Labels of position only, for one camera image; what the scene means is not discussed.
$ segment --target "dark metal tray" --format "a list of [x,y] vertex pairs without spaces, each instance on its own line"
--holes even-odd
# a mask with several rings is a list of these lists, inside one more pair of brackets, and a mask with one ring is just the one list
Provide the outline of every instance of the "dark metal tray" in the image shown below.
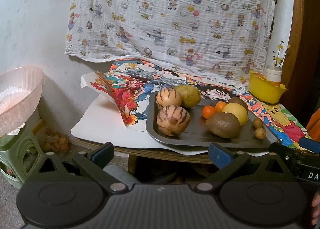
[[218,101],[208,99],[201,99],[197,106],[187,110],[190,114],[190,123],[183,133],[175,137],[167,136],[159,131],[157,125],[156,118],[159,112],[156,105],[157,93],[158,92],[153,92],[150,94],[146,129],[151,137],[161,143],[208,147],[212,142],[217,142],[225,148],[246,149],[268,149],[270,144],[274,142],[281,143],[275,134],[265,124],[263,124],[263,127],[267,132],[266,138],[260,140],[254,136],[255,128],[252,125],[252,121],[256,115],[251,111],[248,113],[248,122],[241,127],[240,134],[236,138],[224,139],[214,135],[208,130],[207,125],[205,124],[206,119],[202,117],[202,108],[206,105],[215,106]]

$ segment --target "yellow plastic container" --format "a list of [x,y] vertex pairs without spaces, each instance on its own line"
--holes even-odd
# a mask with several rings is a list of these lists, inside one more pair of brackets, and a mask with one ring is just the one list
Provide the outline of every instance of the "yellow plastic container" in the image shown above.
[[249,92],[257,99],[266,103],[277,103],[287,88],[281,84],[275,84],[269,80],[258,77],[250,70]]

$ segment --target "wooden table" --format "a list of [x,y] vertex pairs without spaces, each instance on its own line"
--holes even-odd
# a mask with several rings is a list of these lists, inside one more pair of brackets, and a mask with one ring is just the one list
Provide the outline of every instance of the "wooden table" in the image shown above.
[[[100,143],[76,139],[78,142],[83,144],[85,147],[89,145],[90,148],[100,147]],[[129,163],[128,163],[128,171],[131,174],[135,173],[135,166],[137,156],[158,159],[158,160],[170,160],[170,161],[178,161],[178,162],[188,162],[188,163],[202,163],[202,164],[212,164],[212,161],[208,157],[208,153],[198,154],[198,155],[183,155],[177,152],[173,152],[170,150],[156,150],[156,149],[131,149],[131,148],[123,148],[115,146],[115,151],[122,152],[129,155]]]

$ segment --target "green stool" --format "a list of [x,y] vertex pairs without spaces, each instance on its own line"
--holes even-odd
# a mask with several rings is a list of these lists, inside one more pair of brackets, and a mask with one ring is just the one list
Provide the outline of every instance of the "green stool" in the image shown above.
[[[34,156],[33,159],[31,158],[32,160],[35,159],[34,162],[26,169],[24,166],[25,156],[36,153],[38,155]],[[26,126],[19,131],[18,135],[3,135],[0,137],[1,173],[10,184],[17,188],[21,188],[43,154],[36,137]]]

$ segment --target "finger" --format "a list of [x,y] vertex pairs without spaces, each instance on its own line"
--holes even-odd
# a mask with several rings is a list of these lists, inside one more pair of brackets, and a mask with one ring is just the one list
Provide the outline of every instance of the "finger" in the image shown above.
[[319,192],[316,192],[315,196],[313,197],[313,200],[312,200],[312,206],[315,207],[317,205],[320,204],[320,195],[319,195]]
[[311,221],[311,224],[312,224],[312,225],[316,225],[317,222],[318,222],[318,218],[315,218],[315,219],[313,219],[313,220]]
[[317,218],[320,215],[320,207],[316,206],[313,208],[312,217]]

